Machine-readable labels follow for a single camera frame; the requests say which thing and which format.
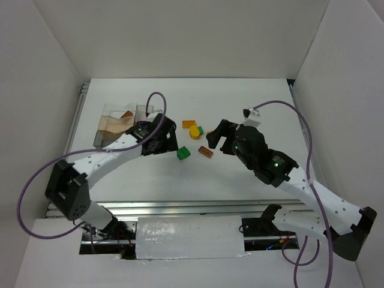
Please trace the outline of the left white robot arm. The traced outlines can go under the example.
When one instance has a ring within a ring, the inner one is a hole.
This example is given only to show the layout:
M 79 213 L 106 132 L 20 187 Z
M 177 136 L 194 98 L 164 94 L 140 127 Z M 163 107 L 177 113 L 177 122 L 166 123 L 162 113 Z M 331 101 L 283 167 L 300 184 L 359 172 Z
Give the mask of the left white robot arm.
M 68 220 L 81 220 L 102 234 L 115 235 L 119 221 L 91 200 L 91 188 L 130 160 L 177 150 L 176 123 L 162 113 L 152 113 L 149 120 L 132 126 L 104 149 L 73 163 L 56 162 L 45 196 Z

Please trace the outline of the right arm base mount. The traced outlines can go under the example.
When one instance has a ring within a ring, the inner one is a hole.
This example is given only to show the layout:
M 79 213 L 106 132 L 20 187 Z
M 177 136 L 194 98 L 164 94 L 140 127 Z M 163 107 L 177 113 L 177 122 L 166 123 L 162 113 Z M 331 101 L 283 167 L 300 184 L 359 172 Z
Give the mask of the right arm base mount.
M 281 205 L 271 204 L 260 217 L 242 219 L 238 230 L 243 234 L 245 251 L 281 250 L 284 244 L 286 249 L 299 248 L 294 232 L 279 230 L 272 223 L 281 208 Z

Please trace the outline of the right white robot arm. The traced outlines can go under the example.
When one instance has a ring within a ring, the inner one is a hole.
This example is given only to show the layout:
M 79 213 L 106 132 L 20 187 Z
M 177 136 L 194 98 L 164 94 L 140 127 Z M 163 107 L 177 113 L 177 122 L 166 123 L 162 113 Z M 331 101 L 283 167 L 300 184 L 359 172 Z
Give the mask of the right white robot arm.
M 322 242 L 331 241 L 335 254 L 349 261 L 357 260 L 376 219 L 375 210 L 351 204 L 317 181 L 309 180 L 294 159 L 268 148 L 256 125 L 224 119 L 207 134 L 208 146 L 214 149 L 222 137 L 222 153 L 237 156 L 264 184 L 290 194 L 318 213 L 316 217 L 302 217 L 281 205 L 269 205 L 262 214 L 269 226 Z

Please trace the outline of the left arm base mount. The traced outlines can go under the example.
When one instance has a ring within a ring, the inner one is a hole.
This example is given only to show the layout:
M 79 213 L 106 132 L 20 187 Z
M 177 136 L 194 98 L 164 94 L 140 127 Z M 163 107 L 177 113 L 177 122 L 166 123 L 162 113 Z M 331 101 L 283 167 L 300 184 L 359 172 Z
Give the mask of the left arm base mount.
M 112 232 L 103 233 L 86 224 L 82 226 L 80 255 L 115 255 L 119 259 L 136 259 L 136 221 L 118 221 Z

